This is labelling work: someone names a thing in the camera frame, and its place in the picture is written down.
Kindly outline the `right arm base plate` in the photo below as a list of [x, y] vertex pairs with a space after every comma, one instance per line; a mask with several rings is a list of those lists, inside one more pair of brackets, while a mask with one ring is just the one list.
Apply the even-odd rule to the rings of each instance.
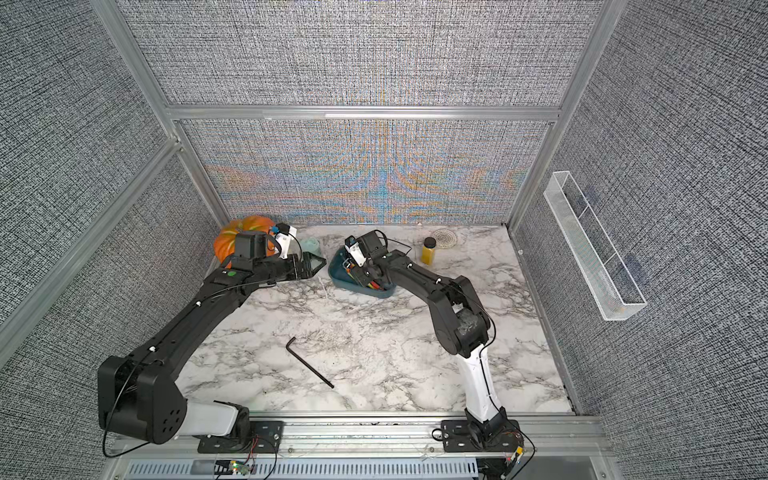
[[510, 420], [486, 421], [483, 424], [468, 420], [444, 420], [434, 438], [448, 453], [515, 453], [525, 449], [519, 425]]

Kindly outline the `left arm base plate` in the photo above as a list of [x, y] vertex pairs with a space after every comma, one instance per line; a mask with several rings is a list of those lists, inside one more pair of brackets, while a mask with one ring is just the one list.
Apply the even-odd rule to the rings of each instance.
[[283, 421], [250, 421], [250, 425], [236, 425], [227, 436], [199, 436], [197, 452], [200, 454], [274, 454], [284, 434]]

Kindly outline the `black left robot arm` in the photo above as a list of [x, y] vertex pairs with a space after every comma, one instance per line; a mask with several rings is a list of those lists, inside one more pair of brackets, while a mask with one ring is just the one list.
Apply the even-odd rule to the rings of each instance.
[[110, 356], [100, 365], [98, 420], [103, 432], [143, 444], [194, 436], [248, 445], [253, 436], [246, 407], [190, 400], [176, 381], [209, 334], [253, 292], [310, 279], [326, 263], [311, 251], [290, 252], [265, 232], [237, 234], [233, 253], [205, 278], [173, 319], [130, 354]]

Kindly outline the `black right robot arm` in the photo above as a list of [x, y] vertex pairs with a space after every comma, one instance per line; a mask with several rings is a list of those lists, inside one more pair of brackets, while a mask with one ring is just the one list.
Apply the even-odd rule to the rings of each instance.
[[428, 307], [439, 344], [456, 360], [465, 391], [469, 437], [488, 450], [510, 427], [491, 377], [488, 347], [496, 331], [471, 281], [438, 275], [389, 248], [379, 230], [344, 241], [350, 274], [362, 286], [396, 286]]

